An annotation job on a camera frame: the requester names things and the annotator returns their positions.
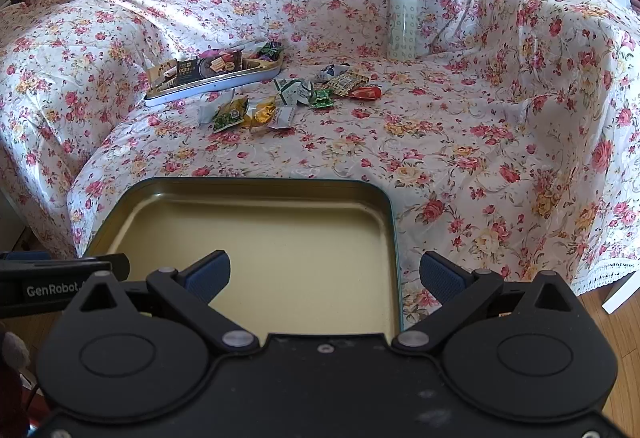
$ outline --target water bottle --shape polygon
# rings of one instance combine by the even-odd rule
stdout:
[[[389,0],[389,8],[386,58],[401,62],[415,60],[418,0]]]

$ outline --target white chair leg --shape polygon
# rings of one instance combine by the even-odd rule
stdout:
[[[607,313],[613,313],[624,301],[629,299],[638,288],[640,288],[640,270],[625,275],[625,277],[613,283],[613,288],[602,307]]]

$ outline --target metal tray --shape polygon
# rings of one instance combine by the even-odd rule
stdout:
[[[384,333],[401,329],[392,209],[346,180],[152,178],[131,187],[86,254],[124,252],[129,280],[186,268],[216,249],[231,280],[210,306],[254,332]]]
[[[152,88],[145,95],[145,105],[153,107],[158,104],[179,100],[180,98],[187,98],[194,94],[220,91],[231,87],[238,87],[240,85],[261,82],[262,80],[271,80],[279,74],[282,69],[283,60],[284,52],[282,52],[278,59],[273,62],[269,60],[260,60],[259,58],[244,58],[242,60],[243,69],[240,71],[212,76],[211,78],[204,78],[197,82],[178,85],[177,87],[171,87],[162,91],[158,91],[158,88]],[[168,68],[174,67],[175,65],[176,60],[172,59],[162,66],[156,66],[149,69],[148,74],[152,75],[159,72],[156,68],[164,68],[164,71]]]

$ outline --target silver bolt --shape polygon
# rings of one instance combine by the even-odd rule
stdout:
[[[319,353],[328,354],[328,353],[333,353],[334,351],[335,351],[335,348],[331,344],[320,344],[318,346]]]
[[[232,330],[222,336],[222,342],[232,348],[244,348],[254,342],[254,336],[245,330]]]
[[[429,336],[417,330],[408,330],[398,335],[398,342],[408,348],[419,348],[429,343]]]

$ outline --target floral fabric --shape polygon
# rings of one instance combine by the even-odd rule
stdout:
[[[0,12],[10,193],[50,247],[82,253],[145,178],[366,180],[396,213],[407,324],[436,305],[417,274],[427,249],[513,280],[554,269],[577,293],[640,268],[633,12],[603,0],[420,6],[410,64],[384,59],[386,0],[36,0]],[[140,104],[149,64],[256,37],[286,43],[284,75],[349,62],[384,95],[300,108],[294,129],[266,133],[198,127],[198,98]]]

